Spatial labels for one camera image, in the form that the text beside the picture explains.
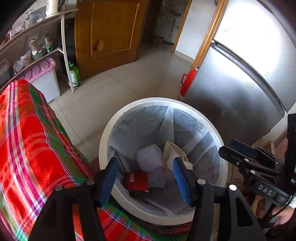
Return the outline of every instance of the white storage bin with pink lid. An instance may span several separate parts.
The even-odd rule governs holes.
[[[23,79],[31,83],[42,92],[46,101],[50,101],[60,96],[59,85],[55,73],[56,63],[52,58],[47,58],[37,65],[30,68],[19,79]]]

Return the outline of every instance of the human hand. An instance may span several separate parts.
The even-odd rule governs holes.
[[[265,213],[267,212],[267,210],[265,210],[264,207],[264,198],[256,195],[255,200],[258,200],[257,203],[257,209],[256,209],[256,216],[258,218],[263,218],[263,216],[265,215]],[[272,210],[272,215],[276,214],[279,210],[281,210],[283,207],[275,207]],[[278,214],[278,220],[276,221],[276,223],[274,224],[274,227],[280,226],[285,224],[286,222],[288,222],[290,220],[290,218],[292,217],[294,213],[294,209],[291,208],[290,206],[286,207],[285,210],[283,210],[280,214]]]

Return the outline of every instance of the refrigerator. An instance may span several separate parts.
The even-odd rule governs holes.
[[[204,114],[224,144],[267,134],[296,102],[296,47],[256,0],[229,0],[184,102]]]

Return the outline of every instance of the baseboard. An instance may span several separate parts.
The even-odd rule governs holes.
[[[185,59],[186,61],[188,61],[188,62],[190,62],[192,64],[194,62],[194,59],[192,59],[192,58],[188,57],[187,55],[182,54],[182,53],[180,53],[178,51],[175,51],[174,54],[177,55],[178,57],[182,58],[182,59]]]

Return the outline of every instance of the shelf leg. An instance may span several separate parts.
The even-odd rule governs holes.
[[[70,69],[68,65],[68,57],[67,57],[67,50],[66,50],[66,40],[65,40],[65,14],[62,15],[61,19],[61,32],[62,32],[62,45],[63,45],[63,51],[64,51],[64,59],[65,59],[65,65],[66,65],[66,70],[67,70],[67,75],[68,75],[68,80],[69,84],[71,87],[72,92],[74,92],[74,87],[71,81],[71,76],[70,76]]]

